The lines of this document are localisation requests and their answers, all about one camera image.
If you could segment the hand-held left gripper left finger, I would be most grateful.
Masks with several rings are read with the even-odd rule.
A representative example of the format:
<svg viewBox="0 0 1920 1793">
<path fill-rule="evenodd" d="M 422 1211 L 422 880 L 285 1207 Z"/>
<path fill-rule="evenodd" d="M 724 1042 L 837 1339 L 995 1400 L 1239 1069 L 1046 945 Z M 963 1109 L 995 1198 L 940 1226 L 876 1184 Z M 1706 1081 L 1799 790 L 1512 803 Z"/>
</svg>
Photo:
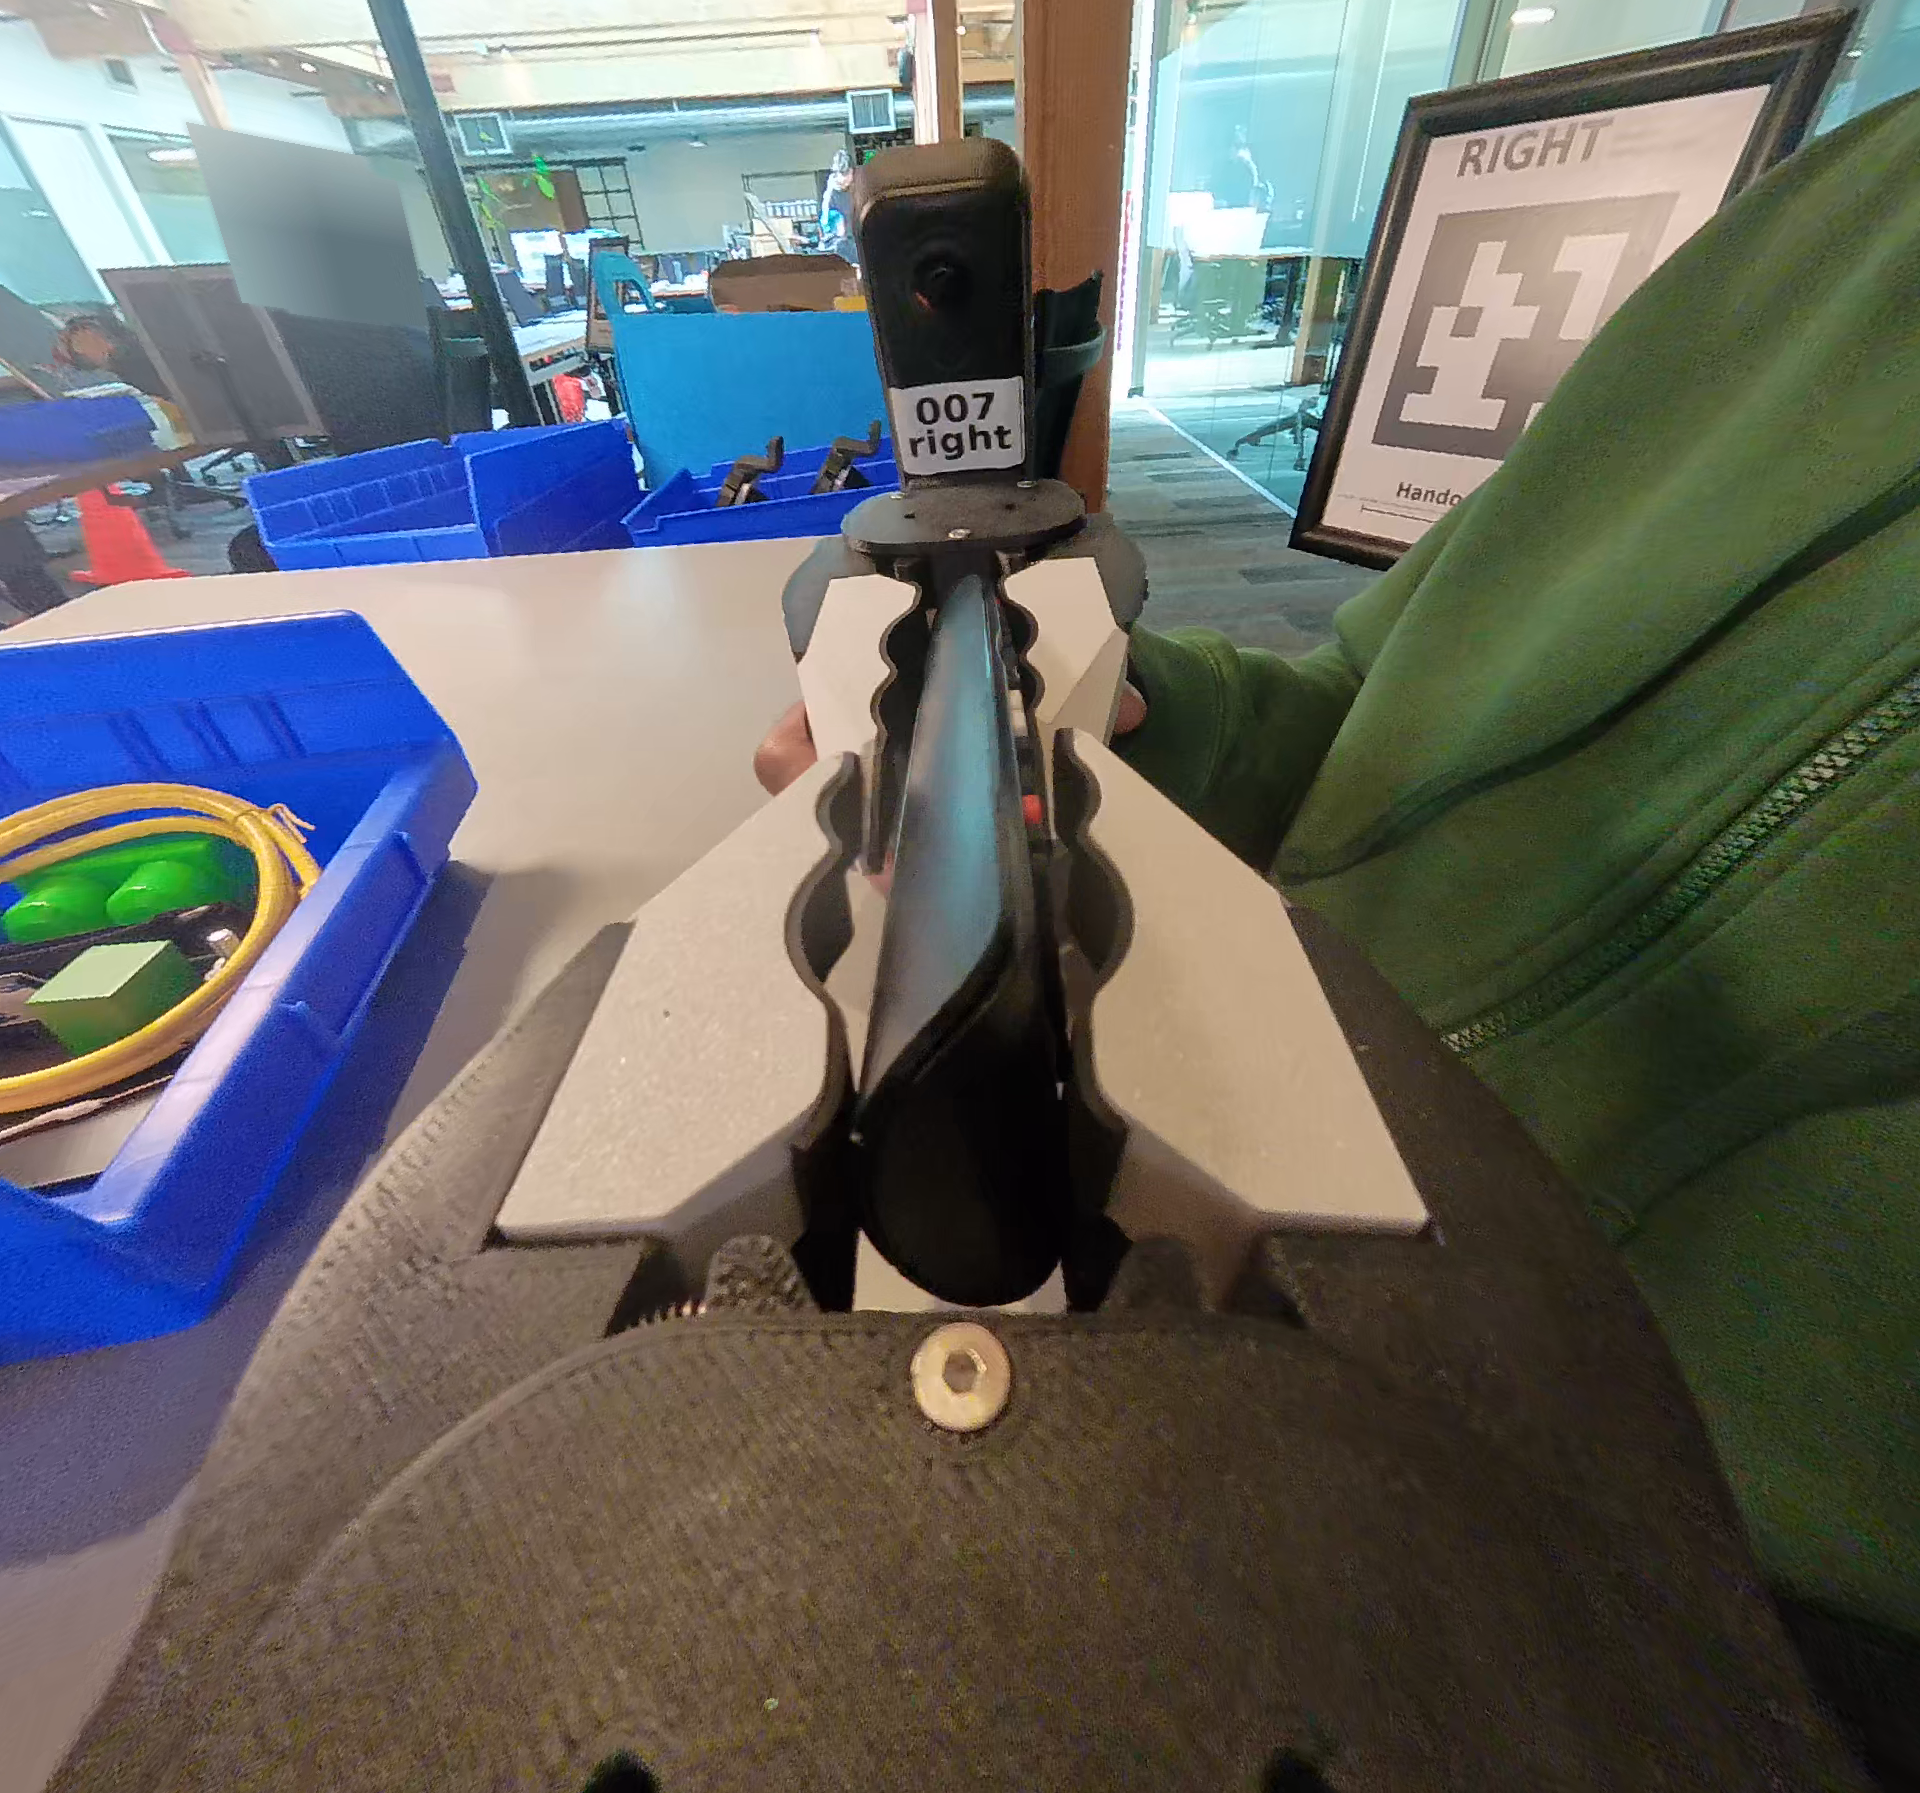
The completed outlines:
<svg viewBox="0 0 1920 1793">
<path fill-rule="evenodd" d="M 632 917 L 492 1228 L 513 1247 L 640 1235 L 792 1247 L 847 1104 L 828 972 L 853 939 L 864 774 L 823 758 Z"/>
</svg>

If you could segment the shallow blue tool tray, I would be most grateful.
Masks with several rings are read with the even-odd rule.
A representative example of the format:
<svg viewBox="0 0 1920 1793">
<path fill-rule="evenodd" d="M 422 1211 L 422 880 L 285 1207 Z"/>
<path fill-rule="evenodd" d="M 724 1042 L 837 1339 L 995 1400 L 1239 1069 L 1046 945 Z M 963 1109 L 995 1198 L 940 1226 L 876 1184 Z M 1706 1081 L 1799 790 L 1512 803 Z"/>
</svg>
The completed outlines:
<svg viewBox="0 0 1920 1793">
<path fill-rule="evenodd" d="M 673 548 L 763 538 L 818 538 L 843 528 L 853 510 L 899 484 L 889 437 L 836 439 L 786 449 L 779 467 L 729 483 L 735 462 L 679 470 L 621 521 L 635 548 Z"/>
</svg>

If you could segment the black remote control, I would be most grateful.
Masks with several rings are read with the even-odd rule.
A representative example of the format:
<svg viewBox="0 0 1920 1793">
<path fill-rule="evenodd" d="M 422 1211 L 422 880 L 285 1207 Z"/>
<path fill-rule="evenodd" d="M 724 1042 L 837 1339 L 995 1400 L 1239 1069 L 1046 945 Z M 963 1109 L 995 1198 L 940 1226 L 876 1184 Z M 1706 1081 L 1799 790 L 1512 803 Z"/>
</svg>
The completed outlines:
<svg viewBox="0 0 1920 1793">
<path fill-rule="evenodd" d="M 854 1107 L 860 1228 L 940 1300 L 1022 1300 L 1062 1262 L 1051 974 L 1005 628 L 979 565 L 930 622 Z"/>
</svg>

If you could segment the orange traffic cone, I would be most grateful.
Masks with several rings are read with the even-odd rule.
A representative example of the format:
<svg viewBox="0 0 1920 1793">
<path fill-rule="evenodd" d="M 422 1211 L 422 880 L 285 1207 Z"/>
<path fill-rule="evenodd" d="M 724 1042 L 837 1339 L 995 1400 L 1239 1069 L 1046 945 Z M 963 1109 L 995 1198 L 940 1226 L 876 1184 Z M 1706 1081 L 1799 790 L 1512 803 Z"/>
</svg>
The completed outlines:
<svg viewBox="0 0 1920 1793">
<path fill-rule="evenodd" d="M 131 583 L 177 581 L 190 573 L 168 563 L 131 502 L 108 491 L 75 494 L 83 565 L 66 571 L 76 588 L 118 588 Z"/>
</svg>

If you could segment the framed black white tag sign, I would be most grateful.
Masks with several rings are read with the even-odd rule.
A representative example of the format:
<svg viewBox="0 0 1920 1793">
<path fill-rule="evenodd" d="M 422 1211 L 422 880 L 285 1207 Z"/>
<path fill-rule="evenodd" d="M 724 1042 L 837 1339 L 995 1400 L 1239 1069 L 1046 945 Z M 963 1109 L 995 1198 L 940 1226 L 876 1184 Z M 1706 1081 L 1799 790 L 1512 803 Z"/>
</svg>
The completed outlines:
<svg viewBox="0 0 1920 1793">
<path fill-rule="evenodd" d="M 1804 141 L 1856 21 L 1408 99 L 1291 545 L 1379 569 L 1483 484 L 1628 298 Z"/>
</svg>

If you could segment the blue partition wall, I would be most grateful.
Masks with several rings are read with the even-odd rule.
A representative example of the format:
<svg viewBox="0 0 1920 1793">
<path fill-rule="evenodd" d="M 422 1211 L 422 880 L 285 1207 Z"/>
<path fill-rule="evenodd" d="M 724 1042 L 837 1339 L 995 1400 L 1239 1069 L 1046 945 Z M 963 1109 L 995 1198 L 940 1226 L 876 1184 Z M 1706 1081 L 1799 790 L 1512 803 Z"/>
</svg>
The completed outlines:
<svg viewBox="0 0 1920 1793">
<path fill-rule="evenodd" d="M 763 450 L 864 437 L 888 419 L 867 314 L 630 314 L 614 367 L 649 487 Z"/>
</svg>

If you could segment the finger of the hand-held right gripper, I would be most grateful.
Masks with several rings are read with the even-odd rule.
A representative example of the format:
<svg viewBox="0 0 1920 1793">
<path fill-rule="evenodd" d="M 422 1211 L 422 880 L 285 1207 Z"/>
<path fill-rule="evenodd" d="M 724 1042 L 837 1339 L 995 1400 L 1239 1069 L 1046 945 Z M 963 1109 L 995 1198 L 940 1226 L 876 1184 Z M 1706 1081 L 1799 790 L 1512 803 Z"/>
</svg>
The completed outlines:
<svg viewBox="0 0 1920 1793">
<path fill-rule="evenodd" d="M 862 834 L 847 872 L 853 939 L 830 969 L 826 988 L 847 1032 L 853 1076 L 873 1009 L 892 860 L 882 834 L 882 700 L 896 684 L 904 653 L 899 628 L 921 616 L 923 594 L 889 576 L 832 579 L 801 656 L 801 698 L 818 757 L 853 752 L 862 776 Z"/>
<path fill-rule="evenodd" d="M 1001 581 L 1016 670 L 1007 698 L 1014 722 L 1018 803 L 1030 842 L 1054 840 L 1054 751 L 1069 735 L 1069 765 L 1097 783 L 1121 774 L 1105 747 L 1119 722 L 1126 631 L 1097 569 L 1018 569 Z"/>
</svg>

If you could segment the green plastic block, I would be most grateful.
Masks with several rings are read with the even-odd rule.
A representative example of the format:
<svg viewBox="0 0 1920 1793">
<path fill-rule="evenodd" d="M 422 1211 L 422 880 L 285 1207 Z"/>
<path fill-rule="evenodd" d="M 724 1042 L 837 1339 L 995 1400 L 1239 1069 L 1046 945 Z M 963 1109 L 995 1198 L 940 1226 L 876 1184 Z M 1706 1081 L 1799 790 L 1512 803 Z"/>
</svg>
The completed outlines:
<svg viewBox="0 0 1920 1793">
<path fill-rule="evenodd" d="M 128 1042 L 203 988 L 177 942 L 99 942 L 27 998 L 27 1019 L 70 1056 Z"/>
<path fill-rule="evenodd" d="M 245 907 L 258 862 L 216 836 L 175 834 L 31 865 L 11 883 L 5 939 L 65 942 L 203 907 Z"/>
</svg>

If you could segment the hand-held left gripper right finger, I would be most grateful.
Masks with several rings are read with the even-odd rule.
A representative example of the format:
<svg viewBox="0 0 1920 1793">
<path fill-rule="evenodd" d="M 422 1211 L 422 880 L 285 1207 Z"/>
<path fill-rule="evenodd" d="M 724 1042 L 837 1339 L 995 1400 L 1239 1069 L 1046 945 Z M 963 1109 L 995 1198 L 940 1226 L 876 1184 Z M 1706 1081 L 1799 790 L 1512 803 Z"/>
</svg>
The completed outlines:
<svg viewBox="0 0 1920 1793">
<path fill-rule="evenodd" d="M 1085 1023 L 1121 1135 L 1101 1213 L 1242 1262 L 1283 1231 L 1416 1236 L 1424 1204 L 1281 892 L 1105 747 L 1059 747 L 1089 797 L 1077 858 L 1116 907 Z"/>
</svg>

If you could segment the blue plastic bin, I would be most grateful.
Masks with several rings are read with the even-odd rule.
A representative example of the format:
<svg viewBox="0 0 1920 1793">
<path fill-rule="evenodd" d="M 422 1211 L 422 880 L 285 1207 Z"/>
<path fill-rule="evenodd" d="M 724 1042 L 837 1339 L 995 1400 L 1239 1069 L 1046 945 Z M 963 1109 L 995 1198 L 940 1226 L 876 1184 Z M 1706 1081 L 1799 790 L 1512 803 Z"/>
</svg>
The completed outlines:
<svg viewBox="0 0 1920 1793">
<path fill-rule="evenodd" d="M 155 450 L 135 393 L 11 398 L 3 403 L 3 473 L 48 473 Z"/>
<path fill-rule="evenodd" d="M 620 417 L 304 462 L 243 493 L 283 571 L 617 550 L 643 499 Z"/>
<path fill-rule="evenodd" d="M 320 882 L 83 1190 L 5 1183 L 7 1365 L 205 1319 L 429 900 L 475 780 L 349 614 L 5 644 L 5 809 L 126 783 L 286 807 Z"/>
</svg>

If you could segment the black computer monitor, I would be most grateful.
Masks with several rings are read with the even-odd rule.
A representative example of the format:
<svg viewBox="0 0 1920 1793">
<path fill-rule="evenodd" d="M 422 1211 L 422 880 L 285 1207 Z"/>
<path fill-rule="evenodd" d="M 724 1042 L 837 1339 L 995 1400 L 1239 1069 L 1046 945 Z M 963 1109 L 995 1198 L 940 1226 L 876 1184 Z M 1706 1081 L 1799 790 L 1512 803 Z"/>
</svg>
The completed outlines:
<svg viewBox="0 0 1920 1793">
<path fill-rule="evenodd" d="M 103 269 L 99 281 L 202 444 L 319 437 L 354 456 L 448 434 L 423 326 L 255 307 L 227 265 Z"/>
</svg>

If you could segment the wooden support post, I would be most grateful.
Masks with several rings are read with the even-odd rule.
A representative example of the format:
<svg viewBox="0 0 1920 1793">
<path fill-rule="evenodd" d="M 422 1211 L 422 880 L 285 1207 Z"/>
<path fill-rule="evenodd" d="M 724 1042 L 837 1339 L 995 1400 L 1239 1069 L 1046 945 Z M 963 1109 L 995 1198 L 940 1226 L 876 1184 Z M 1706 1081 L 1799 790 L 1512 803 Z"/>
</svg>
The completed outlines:
<svg viewBox="0 0 1920 1793">
<path fill-rule="evenodd" d="M 1016 147 L 1032 197 L 1032 281 L 1069 291 L 1099 274 L 1105 346 L 1063 446 L 1063 479 L 1091 512 L 1101 512 L 1109 465 L 1133 21 L 1134 0 L 1016 0 Z"/>
</svg>

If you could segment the person's right forearm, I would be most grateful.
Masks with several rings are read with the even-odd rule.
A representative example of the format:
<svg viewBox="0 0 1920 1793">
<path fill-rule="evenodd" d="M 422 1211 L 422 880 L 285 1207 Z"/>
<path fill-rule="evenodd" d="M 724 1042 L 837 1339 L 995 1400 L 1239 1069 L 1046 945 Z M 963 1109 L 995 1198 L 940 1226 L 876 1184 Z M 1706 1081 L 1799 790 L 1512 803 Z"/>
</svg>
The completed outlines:
<svg viewBox="0 0 1920 1793">
<path fill-rule="evenodd" d="M 1363 663 L 1340 640 L 1310 655 L 1134 628 L 1116 757 L 1264 875 L 1298 872 L 1289 838 L 1357 703 Z"/>
</svg>

